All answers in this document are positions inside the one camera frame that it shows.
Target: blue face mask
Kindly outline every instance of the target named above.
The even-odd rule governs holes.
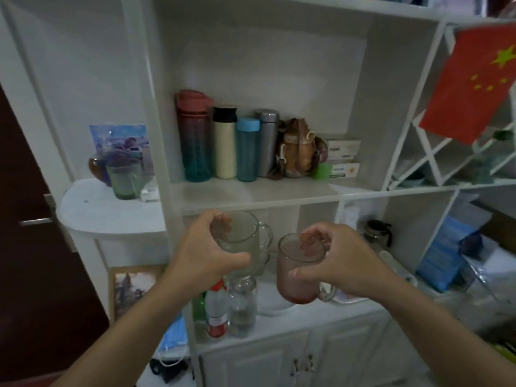
[[[183,315],[179,315],[177,319],[169,326],[158,346],[158,352],[164,352],[177,346],[188,344],[188,336],[186,335],[186,326]]]

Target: dark brown door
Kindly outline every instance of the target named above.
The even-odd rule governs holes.
[[[0,382],[67,369],[108,327],[78,254],[51,217],[48,188],[0,87]]]

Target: door frame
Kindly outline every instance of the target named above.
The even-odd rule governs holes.
[[[41,90],[11,24],[8,3],[0,0],[0,84],[57,206],[76,180],[59,147]],[[107,314],[108,267],[97,240],[70,234]]]

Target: blue water bottle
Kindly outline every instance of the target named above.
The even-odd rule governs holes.
[[[260,120],[240,118],[236,123],[236,178],[256,181],[260,147]]]

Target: large yellow star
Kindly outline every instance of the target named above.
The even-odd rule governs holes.
[[[491,64],[498,64],[498,67],[501,69],[505,66],[507,62],[516,58],[516,54],[513,54],[513,49],[515,45],[512,45],[508,49],[499,50],[496,54],[496,59],[491,61]]]

